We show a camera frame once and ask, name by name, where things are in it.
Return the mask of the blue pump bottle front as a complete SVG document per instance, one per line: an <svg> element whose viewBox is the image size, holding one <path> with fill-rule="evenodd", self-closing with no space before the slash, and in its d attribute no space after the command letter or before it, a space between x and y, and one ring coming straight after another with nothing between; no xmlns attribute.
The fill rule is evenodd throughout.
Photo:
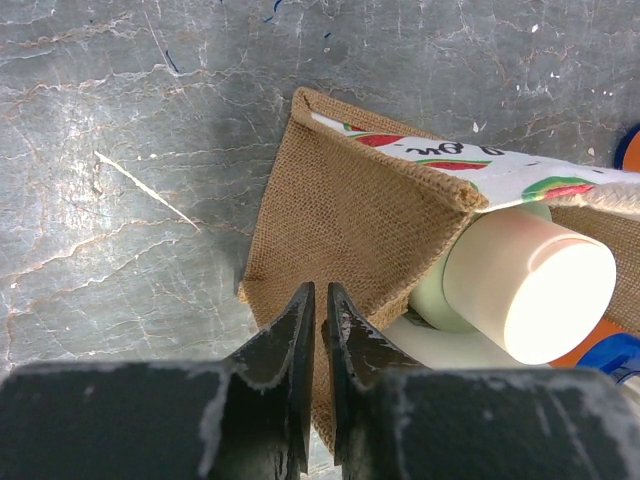
<svg viewBox="0 0 640 480"><path fill-rule="evenodd" d="M639 376L639 338L601 319L578 346L550 365L596 369L621 385Z"/></svg>

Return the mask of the pale green bottle cream cap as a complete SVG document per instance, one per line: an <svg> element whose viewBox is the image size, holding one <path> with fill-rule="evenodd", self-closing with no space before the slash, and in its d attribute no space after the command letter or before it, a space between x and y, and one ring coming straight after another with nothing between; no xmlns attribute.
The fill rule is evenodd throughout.
<svg viewBox="0 0 640 480"><path fill-rule="evenodd" d="M617 278L602 242L534 202L475 218L409 295L432 327L477 330L526 365L554 361L594 330Z"/></svg>

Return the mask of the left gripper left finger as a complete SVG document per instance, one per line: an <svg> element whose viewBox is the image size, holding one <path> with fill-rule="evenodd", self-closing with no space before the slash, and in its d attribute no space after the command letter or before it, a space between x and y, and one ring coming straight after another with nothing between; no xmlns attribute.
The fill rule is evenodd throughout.
<svg viewBox="0 0 640 480"><path fill-rule="evenodd" d="M315 289L213 361L47 362L1 384L5 479L297 479L308 469Z"/></svg>

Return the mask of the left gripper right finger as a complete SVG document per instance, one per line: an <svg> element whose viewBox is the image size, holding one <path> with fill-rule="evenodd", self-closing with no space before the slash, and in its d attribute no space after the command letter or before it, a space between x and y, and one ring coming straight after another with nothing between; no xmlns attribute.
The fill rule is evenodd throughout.
<svg viewBox="0 0 640 480"><path fill-rule="evenodd" d="M639 422L583 369L432 370L327 293L334 459L346 479L635 479Z"/></svg>

